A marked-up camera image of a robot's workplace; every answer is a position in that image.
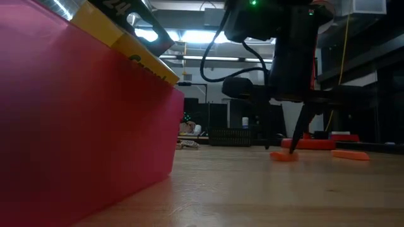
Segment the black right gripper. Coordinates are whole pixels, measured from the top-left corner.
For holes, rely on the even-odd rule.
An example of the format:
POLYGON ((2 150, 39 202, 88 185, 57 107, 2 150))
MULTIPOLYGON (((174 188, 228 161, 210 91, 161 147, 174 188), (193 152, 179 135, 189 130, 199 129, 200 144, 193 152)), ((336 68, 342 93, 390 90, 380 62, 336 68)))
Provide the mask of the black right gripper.
MULTIPOLYGON (((314 52, 319 27, 328 22, 325 6, 289 6, 276 38, 270 72, 270 92, 277 100, 301 101, 312 90, 314 52)), ((294 150, 316 114, 312 103, 303 104, 290 144, 294 150)))

